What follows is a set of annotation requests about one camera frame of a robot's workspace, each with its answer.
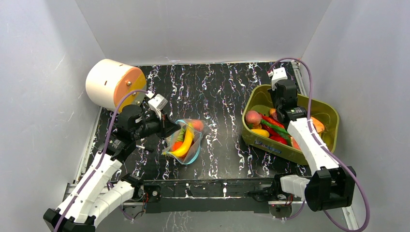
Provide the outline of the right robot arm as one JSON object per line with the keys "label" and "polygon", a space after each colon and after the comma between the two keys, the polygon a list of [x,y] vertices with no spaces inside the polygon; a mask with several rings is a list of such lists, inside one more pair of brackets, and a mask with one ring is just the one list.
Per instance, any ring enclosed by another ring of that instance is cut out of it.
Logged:
{"label": "right robot arm", "polygon": [[272,187],[273,196],[285,200],[292,194],[306,201],[314,212],[351,206],[355,171],[351,166],[341,167],[328,154],[327,145],[316,132],[306,109],[298,106],[296,84],[278,80],[269,93],[279,122],[299,145],[312,173],[309,178],[281,174]]}

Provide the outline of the orange toy fruit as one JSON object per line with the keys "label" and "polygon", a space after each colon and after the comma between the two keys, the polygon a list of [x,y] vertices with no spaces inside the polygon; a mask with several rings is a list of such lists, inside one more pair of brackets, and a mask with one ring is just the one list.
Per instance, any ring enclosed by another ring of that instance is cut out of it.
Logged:
{"label": "orange toy fruit", "polygon": [[178,150],[182,145],[183,145],[182,141],[175,142],[172,149],[171,149],[171,151],[174,152],[174,151]]}

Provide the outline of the toy peach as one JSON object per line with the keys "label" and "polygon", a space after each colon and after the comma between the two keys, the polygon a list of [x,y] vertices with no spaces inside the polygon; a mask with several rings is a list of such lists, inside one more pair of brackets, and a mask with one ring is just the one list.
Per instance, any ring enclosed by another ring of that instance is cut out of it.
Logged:
{"label": "toy peach", "polygon": [[202,132],[203,130],[204,130],[204,123],[201,121],[201,120],[198,120],[198,119],[193,119],[192,121],[191,121],[191,123],[192,123],[192,127],[196,130],[196,131],[198,131],[198,132]]}

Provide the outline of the green toy cabbage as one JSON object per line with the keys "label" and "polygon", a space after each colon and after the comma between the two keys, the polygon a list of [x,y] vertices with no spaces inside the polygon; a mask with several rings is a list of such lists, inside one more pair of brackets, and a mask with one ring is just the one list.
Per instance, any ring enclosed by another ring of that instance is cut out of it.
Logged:
{"label": "green toy cabbage", "polygon": [[186,132],[186,128],[182,128],[182,129],[179,131],[179,133],[178,133],[178,135],[177,135],[177,138],[176,138],[176,141],[177,141],[177,142],[183,142],[183,141],[184,141],[184,139],[185,139],[185,132]]}

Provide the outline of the clear zip top bag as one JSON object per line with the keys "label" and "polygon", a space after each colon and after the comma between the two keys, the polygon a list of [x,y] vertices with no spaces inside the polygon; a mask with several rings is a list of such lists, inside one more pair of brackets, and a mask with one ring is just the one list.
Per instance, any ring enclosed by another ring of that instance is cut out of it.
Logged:
{"label": "clear zip top bag", "polygon": [[208,133],[208,125],[199,119],[179,119],[176,124],[180,129],[165,139],[167,147],[161,154],[189,165],[199,156],[203,139]]}

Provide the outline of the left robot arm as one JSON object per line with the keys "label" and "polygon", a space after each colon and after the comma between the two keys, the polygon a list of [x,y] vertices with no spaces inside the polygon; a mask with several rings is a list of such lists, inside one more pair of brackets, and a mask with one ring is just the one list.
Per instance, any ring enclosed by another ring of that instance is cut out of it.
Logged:
{"label": "left robot arm", "polygon": [[114,113],[106,141],[94,161],[69,196],[56,208],[47,209],[43,219],[52,232],[94,232],[112,211],[127,200],[139,201],[143,181],[131,174],[101,194],[113,174],[137,148],[140,139],[156,134],[164,139],[181,126],[162,111],[143,112],[138,105],[127,105]]}

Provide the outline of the yellow toy banana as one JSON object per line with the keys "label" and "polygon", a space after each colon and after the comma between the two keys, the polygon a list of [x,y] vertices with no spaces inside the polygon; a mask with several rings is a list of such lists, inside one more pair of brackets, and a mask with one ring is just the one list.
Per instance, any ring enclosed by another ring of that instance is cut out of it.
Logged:
{"label": "yellow toy banana", "polygon": [[188,124],[182,126],[181,128],[186,128],[185,139],[184,139],[184,141],[183,141],[183,145],[182,145],[178,150],[176,150],[176,151],[174,151],[174,152],[171,151],[171,149],[172,149],[174,143],[176,142],[177,135],[178,135],[178,133],[179,133],[179,131],[180,131],[180,130],[179,130],[179,131],[175,132],[175,133],[171,136],[171,139],[170,139],[170,142],[171,142],[170,148],[169,148],[169,150],[167,151],[167,153],[169,153],[170,155],[172,155],[172,156],[174,156],[174,157],[176,157],[176,158],[184,158],[184,157],[187,156],[188,151],[190,150],[191,145],[192,145],[192,143],[193,143],[193,139],[194,139],[194,131],[193,131],[193,128],[192,128],[192,123],[188,123]]}

